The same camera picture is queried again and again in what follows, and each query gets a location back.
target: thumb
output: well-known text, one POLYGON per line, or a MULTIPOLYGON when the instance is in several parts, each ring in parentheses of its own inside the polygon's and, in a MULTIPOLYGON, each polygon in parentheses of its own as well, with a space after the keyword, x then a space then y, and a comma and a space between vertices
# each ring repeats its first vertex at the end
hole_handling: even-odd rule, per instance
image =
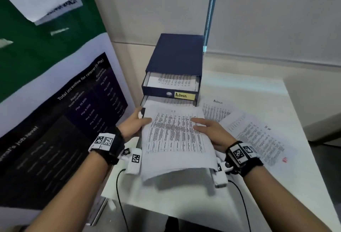
POLYGON ((195 131, 199 131, 199 132, 202 132, 202 133, 204 133, 204 134, 207 135, 207 127, 206 127, 206 126, 194 125, 194 126, 193 126, 193 129, 194 129, 195 131))
POLYGON ((149 124, 151 122, 151 118, 150 117, 144 117, 144 118, 141 118, 139 121, 140 121, 140 124, 142 127, 142 126, 145 126, 146 124, 149 124))

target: left hand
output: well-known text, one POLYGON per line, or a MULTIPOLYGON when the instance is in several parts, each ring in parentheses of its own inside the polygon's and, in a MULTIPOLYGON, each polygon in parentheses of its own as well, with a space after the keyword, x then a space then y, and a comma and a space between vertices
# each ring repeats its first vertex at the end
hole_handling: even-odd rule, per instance
POLYGON ((117 128, 121 131, 124 140, 127 142, 146 124, 151 122, 151 118, 141 118, 139 119, 139 111, 142 107, 137 107, 134 113, 128 117, 124 122, 122 122, 117 128))

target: right hand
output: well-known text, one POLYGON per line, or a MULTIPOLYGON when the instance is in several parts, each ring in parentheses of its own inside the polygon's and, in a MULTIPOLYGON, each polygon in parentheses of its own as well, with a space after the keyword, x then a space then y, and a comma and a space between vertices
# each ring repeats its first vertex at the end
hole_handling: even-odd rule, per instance
POLYGON ((228 133, 218 122, 204 118, 191 118, 192 122, 206 126, 194 125, 193 129, 202 132, 210 138, 215 150, 225 153, 226 150, 237 140, 228 133))

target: navy blue file box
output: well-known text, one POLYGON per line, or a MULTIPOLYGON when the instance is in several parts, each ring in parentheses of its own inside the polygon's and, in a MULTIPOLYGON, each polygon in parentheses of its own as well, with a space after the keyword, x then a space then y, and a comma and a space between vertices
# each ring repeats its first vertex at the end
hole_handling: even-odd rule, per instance
POLYGON ((202 76, 202 35, 162 33, 146 68, 142 83, 144 95, 198 101, 202 76), (199 77, 198 91, 147 87, 149 72, 199 77))

